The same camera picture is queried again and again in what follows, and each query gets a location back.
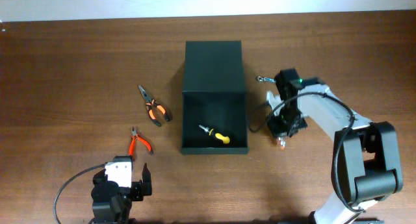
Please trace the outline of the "orange socket bit rail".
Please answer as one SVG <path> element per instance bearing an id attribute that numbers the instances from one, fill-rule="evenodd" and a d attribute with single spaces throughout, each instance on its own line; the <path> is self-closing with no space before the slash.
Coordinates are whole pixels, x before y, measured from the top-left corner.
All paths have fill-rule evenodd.
<path id="1" fill-rule="evenodd" d="M 281 150 L 285 149 L 286 142 L 285 142 L 284 137 L 278 137 L 277 138 L 277 143 L 278 143 Z"/>

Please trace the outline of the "small red-handled cutters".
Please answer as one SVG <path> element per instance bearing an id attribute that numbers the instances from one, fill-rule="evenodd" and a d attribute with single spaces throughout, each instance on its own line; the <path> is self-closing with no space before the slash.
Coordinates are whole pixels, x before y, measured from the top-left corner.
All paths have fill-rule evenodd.
<path id="1" fill-rule="evenodd" d="M 128 155 L 131 156 L 133 158 L 133 160 L 136 158 L 136 156 L 135 156 L 135 147 L 136 147 L 137 142 L 141 142 L 143 145 L 145 145 L 147 150 L 148 150 L 148 153 L 150 155 L 153 155 L 153 148 L 152 148 L 151 144 L 139 135 L 136 128 L 133 127 L 131 129 L 131 135 L 132 135 L 132 137 L 131 137 L 132 140 L 131 140 L 131 143 L 130 143 L 130 146 L 129 146 Z"/>

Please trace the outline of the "silver double-ended wrench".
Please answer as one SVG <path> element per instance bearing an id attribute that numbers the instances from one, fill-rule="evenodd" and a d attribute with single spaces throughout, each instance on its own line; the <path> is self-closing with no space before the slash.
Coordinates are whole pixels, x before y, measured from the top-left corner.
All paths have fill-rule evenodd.
<path id="1" fill-rule="evenodd" d="M 256 80 L 258 82 L 271 82 L 271 83 L 275 83 L 276 80 L 270 77 L 261 77 L 261 76 L 256 76 Z"/>

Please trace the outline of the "yellow black stubby screwdriver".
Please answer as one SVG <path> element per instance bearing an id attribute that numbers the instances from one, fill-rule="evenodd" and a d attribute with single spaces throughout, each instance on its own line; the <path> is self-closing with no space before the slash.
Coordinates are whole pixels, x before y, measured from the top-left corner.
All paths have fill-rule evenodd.
<path id="1" fill-rule="evenodd" d="M 210 136 L 212 139 L 221 142 L 222 144 L 229 144 L 230 143 L 230 137 L 224 136 L 220 132 L 216 131 L 214 128 L 206 127 L 203 125 L 198 125 L 198 127 L 203 130 L 208 136 Z"/>

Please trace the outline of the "orange black needle-nose pliers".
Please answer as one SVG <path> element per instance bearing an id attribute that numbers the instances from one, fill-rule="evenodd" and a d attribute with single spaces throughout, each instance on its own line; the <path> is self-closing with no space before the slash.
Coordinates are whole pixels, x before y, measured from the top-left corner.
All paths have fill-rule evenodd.
<path id="1" fill-rule="evenodd" d="M 146 111 L 148 113 L 148 116 L 150 118 L 150 120 L 158 127 L 161 127 L 161 123 L 157 120 L 157 118 L 155 117 L 155 113 L 153 108 L 156 108 L 157 110 L 159 110 L 163 117 L 164 120 L 166 122 L 171 121 L 171 117 L 169 115 L 169 113 L 167 112 L 167 110 L 165 109 L 165 107 L 163 107 L 160 103 L 158 103 L 150 94 L 148 94 L 145 89 L 143 89 L 143 87 L 141 85 L 138 85 L 138 89 L 140 90 L 140 93 L 142 94 L 144 100 L 145 100 L 145 105 L 146 105 Z"/>

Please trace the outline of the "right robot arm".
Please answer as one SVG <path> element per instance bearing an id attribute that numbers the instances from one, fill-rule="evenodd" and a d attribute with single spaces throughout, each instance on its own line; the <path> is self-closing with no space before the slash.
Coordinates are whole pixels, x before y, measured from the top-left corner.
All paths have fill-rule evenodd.
<path id="1" fill-rule="evenodd" d="M 333 141 L 333 192 L 310 213 L 308 223 L 354 223 L 366 209 L 400 192 L 404 185 L 397 133 L 387 121 L 375 123 L 353 111 L 319 78 L 301 79 L 294 68 L 281 70 L 268 92 L 272 111 L 266 122 L 284 145 L 311 118 Z"/>

